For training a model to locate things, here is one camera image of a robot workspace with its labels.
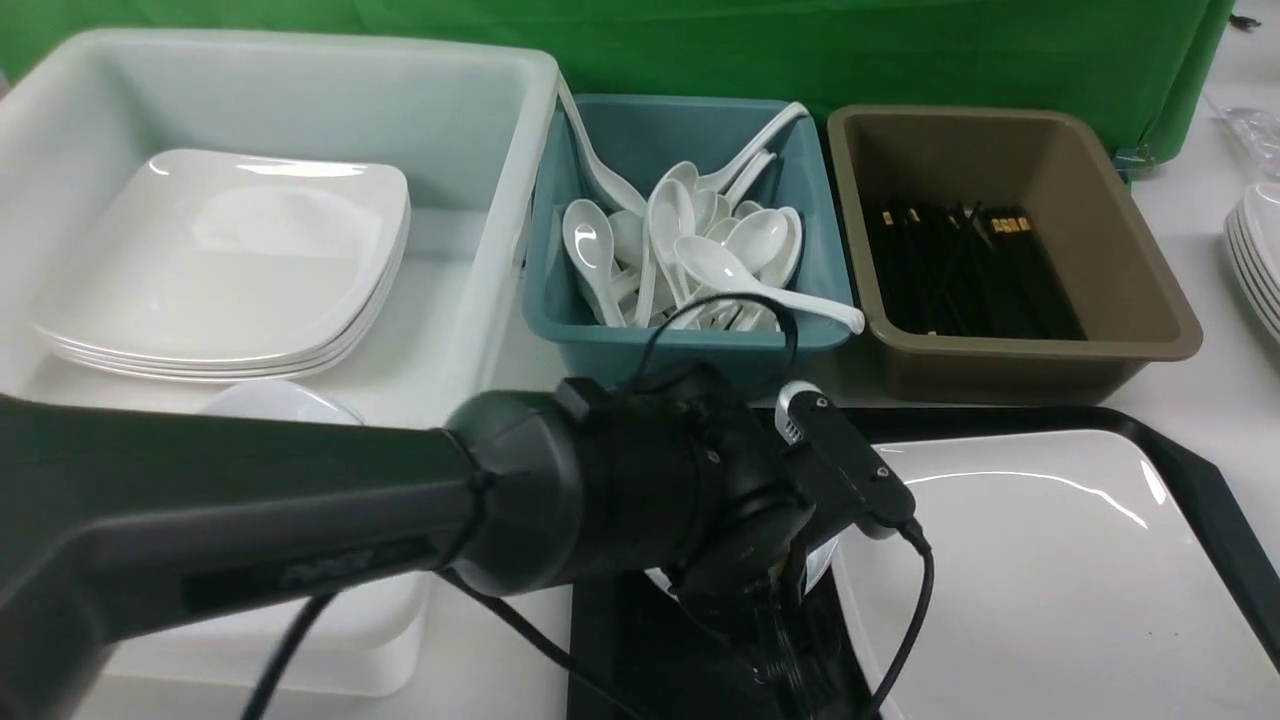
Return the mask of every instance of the white square plate on tray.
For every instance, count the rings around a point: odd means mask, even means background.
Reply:
[[[879,451],[937,557],[886,720],[1276,717],[1280,673],[1137,445],[1068,430]],[[832,568],[876,687],[920,559],[851,530]]]

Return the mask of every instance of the green backdrop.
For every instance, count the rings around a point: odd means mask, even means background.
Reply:
[[[1176,154],[1233,0],[0,0],[12,79],[104,26],[539,47],[577,92],[1048,108]]]

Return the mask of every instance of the white ceramic spoon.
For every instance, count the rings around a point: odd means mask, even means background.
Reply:
[[[742,220],[739,220],[737,218],[724,218],[723,220],[712,225],[710,229],[707,231],[707,234],[704,237],[709,237],[716,242],[724,245],[724,241],[728,240],[728,233],[733,232],[733,228],[736,228],[737,224],[741,222]]]
[[[733,217],[741,220],[751,213],[759,213],[760,210],[764,210],[764,206],[755,200],[744,200],[737,204],[737,208],[733,208]]]
[[[822,315],[823,318],[844,323],[855,334],[863,332],[865,319],[863,318],[863,311],[858,307],[823,297],[813,297],[810,295],[769,287],[755,279],[732,252],[721,247],[713,240],[698,236],[681,237],[676,242],[676,258],[694,279],[719,292],[763,295],[792,310]]]
[[[643,242],[644,256],[640,264],[640,291],[636,293],[636,306],[635,311],[631,314],[631,325],[636,328],[648,328],[649,318],[653,315],[653,291],[658,284],[658,270],[654,268],[657,260],[653,256],[653,249],[649,247],[648,242]]]
[[[631,210],[618,210],[609,215],[613,231],[613,254],[627,268],[644,265],[644,219]]]
[[[667,284],[667,279],[658,274],[658,282],[654,283],[653,288],[653,310],[652,313],[657,315],[658,313],[666,313],[668,310],[675,310],[676,307],[676,295],[671,292],[671,286]]]
[[[808,114],[809,110],[799,102],[792,102],[783,108],[777,115],[773,117],[772,120],[760,128],[760,132],[755,133],[755,137],[753,137],[750,142],[742,146],[742,150],[740,150],[727,165],[709,176],[701,176],[698,178],[696,190],[714,190],[716,192],[724,192],[724,188],[733,182],[733,178],[736,178],[744,168],[746,168],[748,163],[751,161],[751,158],[760,150],[764,150],[764,146],[768,145],[776,135],[782,132],[782,128],[787,127],[796,118],[803,118]]]
[[[756,277],[769,287],[785,290],[791,283],[791,277],[795,275],[796,268],[800,265],[800,249],[804,245],[804,232],[800,224],[800,213],[796,213],[795,208],[782,208],[778,211],[787,219],[787,240],[783,243],[782,252],[765,264],[756,273]],[[772,323],[773,314],[764,307],[755,306],[739,316],[737,322],[733,323],[733,329],[755,331],[764,327],[772,328]]]
[[[750,164],[746,165],[742,174],[737,176],[733,184],[724,191],[724,199],[728,200],[731,208],[737,208],[739,202],[742,201],[742,197],[746,196],[746,191],[751,190],[755,181],[760,179],[760,174],[764,173],[764,169],[769,167],[769,163],[772,163],[774,158],[777,158],[777,155],[773,152],[759,152],[755,158],[751,158]]]
[[[599,307],[604,324],[611,328],[626,327],[611,287],[613,231],[609,229],[609,219],[604,217],[604,210],[590,200],[575,200],[564,209],[564,222],[561,228],[564,236],[564,251],[577,268],[579,275],[586,281],[595,301],[594,307]]]
[[[678,179],[666,178],[653,188],[645,214],[645,237],[658,259],[658,269],[671,286],[677,305],[689,301],[689,279],[676,261],[676,240],[694,232],[694,200]]]
[[[791,224],[785,214],[764,210],[739,222],[721,245],[742,263],[748,273],[758,275],[785,252],[790,233]]]
[[[626,299],[623,299],[623,301],[621,302],[621,305],[622,305],[622,314],[623,315],[631,316],[631,315],[635,314],[635,301],[636,301],[636,296],[635,295],[628,295]],[[662,322],[666,320],[666,319],[667,319],[666,315],[663,315],[660,313],[654,313],[649,318],[649,322],[645,324],[645,327],[650,327],[652,328],[655,324],[662,324]]]
[[[694,232],[705,236],[712,225],[728,218],[733,206],[718,192],[701,190],[694,193]]]
[[[631,210],[636,215],[644,215],[645,204],[640,191],[627,182],[625,177],[605,165],[599,155],[595,154],[595,149],[591,147],[591,138],[586,135],[582,115],[577,113],[577,102],[573,101],[573,94],[568,91],[568,85],[563,77],[559,79],[557,92],[559,94],[561,105],[564,106],[564,115],[568,117],[568,124],[573,129],[573,137],[577,138],[577,146],[582,151],[582,160],[586,163],[588,178],[593,181],[591,184],[614,208]]]
[[[724,246],[724,249],[737,256],[737,259],[751,274],[759,273],[762,268],[783,252],[787,241],[788,225],[787,218],[782,213],[777,210],[765,210],[741,222],[733,220],[732,218],[726,220],[726,223],[728,222],[733,223],[728,237],[723,241],[718,238],[709,240],[719,242]],[[716,291],[713,288],[708,288],[703,284],[703,287],[698,288],[698,291],[694,292],[689,300],[691,302],[700,297],[714,295],[714,292]],[[672,328],[695,324],[698,327],[707,327],[707,320],[710,319],[716,319],[717,324],[724,327],[727,320],[739,314],[739,302],[733,300],[704,305],[703,307],[678,318],[675,323],[672,323]]]
[[[676,163],[669,170],[658,178],[658,183],[653,186],[653,191],[658,192],[658,186],[669,179],[685,186],[685,190],[689,191],[689,197],[692,197],[694,193],[698,192],[695,187],[698,184],[698,165],[690,163],[689,160]],[[653,200],[653,192],[649,193],[649,200]]]
[[[608,325],[609,323],[604,319],[604,311],[600,310],[600,304],[595,300],[595,291],[591,290],[590,283],[582,278],[582,273],[573,273],[573,279],[577,281],[577,292],[582,295],[586,306],[591,309],[591,316],[595,318],[596,323]]]
[[[614,273],[613,279],[609,281],[609,292],[613,293],[613,299],[620,304],[623,297],[637,290],[640,290],[640,270],[622,270],[621,273]]]

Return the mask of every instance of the black tray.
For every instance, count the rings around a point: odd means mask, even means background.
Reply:
[[[1098,429],[1142,448],[1196,532],[1222,583],[1280,671],[1280,575],[1267,560],[1217,468],[1142,423],[1101,407],[850,409],[873,443]],[[760,411],[772,424],[772,410]],[[818,720],[851,719],[870,696],[854,659],[829,574],[791,628],[806,687],[822,696]],[[570,651],[663,720],[773,720],[771,691],[694,628],[641,574],[573,585]],[[568,688],[568,720],[622,720],[591,691]]]

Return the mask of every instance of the brown plastic bin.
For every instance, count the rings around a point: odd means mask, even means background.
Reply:
[[[950,402],[1098,402],[1203,332],[1097,136],[1048,111],[849,106],[827,123],[845,241],[888,391]],[[1085,341],[940,337],[888,322],[863,199],[1021,205]]]

